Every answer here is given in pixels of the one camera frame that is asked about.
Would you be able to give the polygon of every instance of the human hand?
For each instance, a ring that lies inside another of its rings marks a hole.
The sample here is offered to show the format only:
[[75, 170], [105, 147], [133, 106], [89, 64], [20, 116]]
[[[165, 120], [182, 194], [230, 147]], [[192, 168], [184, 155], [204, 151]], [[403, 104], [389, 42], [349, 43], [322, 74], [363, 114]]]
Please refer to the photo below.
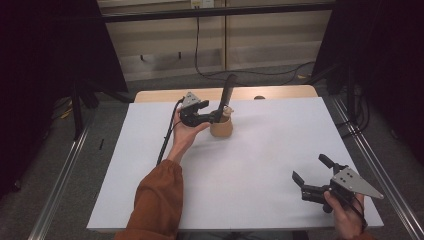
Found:
[[180, 111], [181, 108], [177, 109], [174, 115], [174, 143], [167, 157], [168, 160], [177, 163], [181, 162], [184, 153], [191, 147], [197, 134], [211, 125], [205, 122], [196, 127], [188, 127], [181, 122]]
[[[336, 228], [339, 238], [352, 239], [362, 233], [362, 219], [349, 206], [343, 208], [339, 200], [330, 194], [329, 191], [324, 192], [324, 197], [327, 203], [334, 210], [334, 227]], [[356, 194], [358, 201], [353, 201], [352, 205], [360, 213], [363, 214], [364, 195]]]

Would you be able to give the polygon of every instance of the gray carpet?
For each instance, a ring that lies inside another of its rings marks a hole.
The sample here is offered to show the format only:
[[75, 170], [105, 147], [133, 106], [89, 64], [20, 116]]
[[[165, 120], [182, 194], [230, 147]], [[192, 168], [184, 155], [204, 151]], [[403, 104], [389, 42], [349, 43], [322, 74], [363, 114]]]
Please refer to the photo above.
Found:
[[[305, 66], [298, 74], [308, 74], [312, 65]], [[267, 73], [292, 69], [290, 66], [255, 69]], [[292, 75], [261, 76], [237, 73], [240, 81], [248, 86], [281, 85], [291, 79]], [[299, 84], [304, 80], [295, 79], [291, 84]], [[135, 96], [141, 90], [185, 89], [222, 87], [223, 82], [205, 80], [198, 75], [181, 76], [129, 82], [129, 96]], [[317, 92], [323, 96], [334, 122], [342, 122], [330, 97], [325, 90], [325, 81], [316, 86]], [[96, 197], [111, 160], [127, 104], [119, 103], [107, 96], [99, 94], [100, 106], [95, 110], [95, 118], [89, 129], [87, 139], [75, 164], [66, 186], [59, 207], [51, 222], [45, 239], [112, 239], [113, 234], [101, 234], [86, 229]], [[32, 162], [22, 179], [20, 192], [10, 193], [0, 201], [0, 239], [28, 239], [28, 236], [48, 198], [54, 182], [59, 175], [64, 160], [69, 153], [73, 138], [72, 116], [56, 119], [51, 127], [38, 156]], [[406, 198], [415, 214], [423, 222], [424, 201], [421, 193], [424, 190], [424, 169], [412, 156], [408, 146], [401, 140], [392, 137], [391, 128], [374, 108], [371, 108], [371, 121], [364, 135], [376, 155], [389, 173], [394, 184]], [[379, 183], [369, 170], [368, 163], [351, 137], [344, 140], [359, 173], [371, 184]], [[394, 211], [388, 199], [374, 201], [385, 227], [371, 229], [379, 239], [410, 239], [403, 223]], [[310, 230], [310, 239], [332, 239], [334, 231]]]

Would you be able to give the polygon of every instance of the white tabletop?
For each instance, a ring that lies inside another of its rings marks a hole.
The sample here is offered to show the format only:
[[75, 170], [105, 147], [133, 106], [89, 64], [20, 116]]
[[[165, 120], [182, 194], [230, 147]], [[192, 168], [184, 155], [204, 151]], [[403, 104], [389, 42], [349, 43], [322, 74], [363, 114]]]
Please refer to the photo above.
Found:
[[[156, 164], [175, 103], [131, 104], [87, 228], [125, 228], [140, 180]], [[211, 102], [201, 113], [216, 109]], [[321, 98], [235, 100], [233, 135], [201, 132], [182, 161], [184, 208], [180, 231], [295, 230], [332, 227], [322, 205], [301, 200], [291, 179], [329, 184], [320, 153], [356, 170]], [[167, 151], [172, 145], [172, 138]], [[369, 226], [382, 226], [370, 198]]]

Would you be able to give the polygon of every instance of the rust-colored sweater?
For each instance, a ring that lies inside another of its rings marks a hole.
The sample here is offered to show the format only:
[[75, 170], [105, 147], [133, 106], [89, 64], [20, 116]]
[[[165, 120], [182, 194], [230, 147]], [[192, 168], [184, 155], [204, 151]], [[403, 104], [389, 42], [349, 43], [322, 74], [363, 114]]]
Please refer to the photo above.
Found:
[[[174, 240], [183, 209], [183, 176], [178, 163], [164, 160], [137, 188], [134, 210], [115, 240]], [[374, 240], [363, 233], [354, 240]]]

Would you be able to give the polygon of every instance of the person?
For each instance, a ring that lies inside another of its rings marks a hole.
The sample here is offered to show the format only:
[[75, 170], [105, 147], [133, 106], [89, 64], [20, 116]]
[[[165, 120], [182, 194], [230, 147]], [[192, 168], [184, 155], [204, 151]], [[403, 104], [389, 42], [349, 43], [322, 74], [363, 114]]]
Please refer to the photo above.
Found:
[[[202, 123], [188, 127], [181, 123], [177, 109], [174, 123], [174, 142], [165, 160], [156, 166], [139, 184], [134, 210], [125, 230], [115, 234], [115, 240], [175, 240], [183, 209], [183, 176], [180, 166], [186, 151], [196, 135], [210, 126]], [[343, 209], [329, 192], [324, 193], [328, 204], [334, 209], [335, 229], [340, 239], [371, 240], [362, 232], [361, 219], [350, 209]], [[360, 204], [364, 196], [357, 194]], [[353, 205], [361, 209], [358, 202]]]

